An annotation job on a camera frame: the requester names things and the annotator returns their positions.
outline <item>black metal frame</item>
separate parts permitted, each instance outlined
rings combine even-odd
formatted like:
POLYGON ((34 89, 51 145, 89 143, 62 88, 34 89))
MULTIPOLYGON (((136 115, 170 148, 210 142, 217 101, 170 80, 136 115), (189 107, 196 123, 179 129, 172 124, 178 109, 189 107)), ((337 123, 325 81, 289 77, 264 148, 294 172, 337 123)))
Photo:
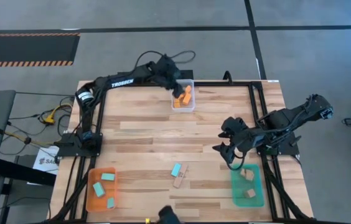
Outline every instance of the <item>black metal frame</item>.
MULTIPOLYGON (((229 87, 246 86, 246 87, 248 87, 248 91, 249 91, 249 95, 250 95, 250 102, 251 102, 251 109, 252 109, 253 118, 255 121, 259 118, 258 109, 257 109, 257 105, 256 105, 256 99, 255 99, 255 89, 257 89, 263 114, 266 115, 268 113, 267 107, 265 104, 263 86, 262 86, 261 81, 251 81, 251 82, 236 81, 236 82, 234 82, 232 80, 232 76, 230 75, 230 73, 228 71, 225 72, 225 74, 223 76, 223 80, 226 80, 227 82, 225 82, 225 81, 195 82, 194 86, 229 86, 229 87)), ((132 87, 132 86, 157 86, 157 85, 152 84, 152 83, 147 83, 147 84, 142 84, 142 85, 131 85, 130 87, 132 87)), ((102 100, 100 102, 100 110, 98 113, 96 132, 101 131, 101 125, 102 125, 102 119, 103 119, 103 108, 105 107, 105 99, 106 99, 106 95, 104 95, 104 97, 102 98, 102 100)), ((86 159, 86 157, 81 157, 79 165, 78 165, 77 178, 76 178, 76 182, 75 182, 75 192, 78 192, 78 194, 81 192, 81 190, 84 188, 84 186, 87 187, 87 182, 86 182, 87 176, 83 175, 84 166, 85 166, 85 159, 86 159)), ((276 156, 272 156, 272 160, 273 160, 273 167, 274 167, 274 171, 275 171, 275 179, 276 179, 277 183, 279 184, 279 186, 281 186, 281 188, 283 188, 283 182, 282 182, 281 171, 279 168, 278 159, 276 156)), ((267 160, 265 153, 261 153, 261 161, 263 163, 263 168, 265 169, 267 167, 269 169, 268 160, 267 160)), ((88 167, 88 170, 95 167, 95 162, 96 162, 96 157, 92 157, 90 160, 90 165, 88 167)), ((273 188, 271 185, 271 180, 267 177, 267 175, 264 175, 264 178, 265 178, 265 182, 266 182, 266 190, 267 190, 267 194, 268 194, 268 203, 269 203, 269 209, 271 211, 271 218, 275 222, 279 218, 278 218, 278 214, 277 214, 273 188)), ((84 202, 83 202, 82 218, 75 219, 76 207, 77 207, 77 203, 78 203, 78 194, 74 195, 75 192, 72 194, 72 196, 70 197, 70 200, 67 202, 67 204, 71 203, 69 219, 64 220, 66 213, 69 210, 61 211, 60 216, 57 219, 52 220, 51 223, 72 223, 72 222, 78 223, 78 222, 85 222, 87 220, 87 213, 88 212, 85 209, 87 193, 85 194, 85 198, 84 198, 84 202)), ((286 205, 285 199, 283 199, 282 197, 281 197, 281 203, 282 203, 283 217, 286 219, 289 219, 290 218, 289 209, 288 209, 288 206, 286 205)))

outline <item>gray floor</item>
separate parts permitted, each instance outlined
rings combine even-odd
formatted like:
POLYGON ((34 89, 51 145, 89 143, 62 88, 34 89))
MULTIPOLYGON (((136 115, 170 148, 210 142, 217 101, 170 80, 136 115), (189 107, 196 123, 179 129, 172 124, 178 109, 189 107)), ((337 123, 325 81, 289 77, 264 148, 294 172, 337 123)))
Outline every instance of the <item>gray floor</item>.
MULTIPOLYGON (((351 25, 351 0, 251 0, 251 5, 257 26, 351 25)), ((247 24, 242 0, 0 0, 0 29, 247 24)), ((301 162, 315 217, 351 222, 351 128, 340 122, 351 117, 351 30, 259 31, 258 38, 267 77, 280 80, 288 107, 300 105, 311 93, 332 103, 333 119, 297 132, 302 135, 301 162)), ((145 50, 171 55, 185 49, 196 51, 197 57, 180 68, 194 69, 196 78, 221 78, 225 70, 234 79, 259 77, 249 31, 91 33, 82 34, 71 67, 0 68, 0 90, 72 94, 79 80, 130 70, 145 50)), ((17 95, 12 116, 52 108, 60 99, 17 95)), ((16 124, 30 132, 42 127, 35 120, 16 124)), ((55 140, 56 129, 39 137, 55 140)), ((2 151, 19 147, 8 140, 2 151)), ((24 152, 36 153, 33 148, 24 152)), ((11 208, 8 223, 37 222, 46 214, 46 203, 20 205, 11 208)))

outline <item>orange and black striped tape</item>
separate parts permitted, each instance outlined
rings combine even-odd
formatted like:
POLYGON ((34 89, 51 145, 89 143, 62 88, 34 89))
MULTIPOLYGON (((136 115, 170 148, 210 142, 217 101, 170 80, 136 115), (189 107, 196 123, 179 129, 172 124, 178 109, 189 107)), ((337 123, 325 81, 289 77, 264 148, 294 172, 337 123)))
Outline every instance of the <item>orange and black striped tape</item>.
POLYGON ((0 62, 0 67, 69 66, 72 64, 72 61, 0 62))
POLYGON ((53 33, 53 34, 0 34, 0 37, 38 37, 38 36, 80 36, 80 33, 53 33))

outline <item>green tray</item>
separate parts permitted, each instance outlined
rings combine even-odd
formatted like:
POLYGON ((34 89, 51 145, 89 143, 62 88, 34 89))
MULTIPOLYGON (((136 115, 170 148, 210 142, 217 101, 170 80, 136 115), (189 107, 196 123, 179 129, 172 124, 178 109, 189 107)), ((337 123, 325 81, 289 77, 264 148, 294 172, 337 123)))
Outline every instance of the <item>green tray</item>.
POLYGON ((252 170, 255 174, 255 178, 253 181, 249 181, 240 175, 241 170, 231 170, 233 203, 238 207, 263 207, 264 197, 263 188, 261 186, 260 168, 256 164, 245 164, 242 168, 252 170), (245 197, 245 191, 249 189, 255 190, 255 197, 245 197))

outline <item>teal block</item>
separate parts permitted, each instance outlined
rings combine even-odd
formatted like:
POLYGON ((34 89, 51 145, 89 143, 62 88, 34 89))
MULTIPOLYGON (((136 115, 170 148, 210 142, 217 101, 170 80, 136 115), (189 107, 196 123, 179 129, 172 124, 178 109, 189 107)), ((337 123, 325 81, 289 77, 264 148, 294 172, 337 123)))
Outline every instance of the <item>teal block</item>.
POLYGON ((101 180, 115 180, 114 174, 102 174, 101 180))
POLYGON ((171 171, 171 176, 177 177, 180 169, 181 169, 181 164, 175 164, 173 170, 171 171))
POLYGON ((113 208, 115 206, 115 199, 113 197, 108 199, 107 208, 113 208))
POLYGON ((97 197, 102 197, 105 195, 105 191, 103 190, 101 183, 97 182, 93 185, 93 187, 97 197))

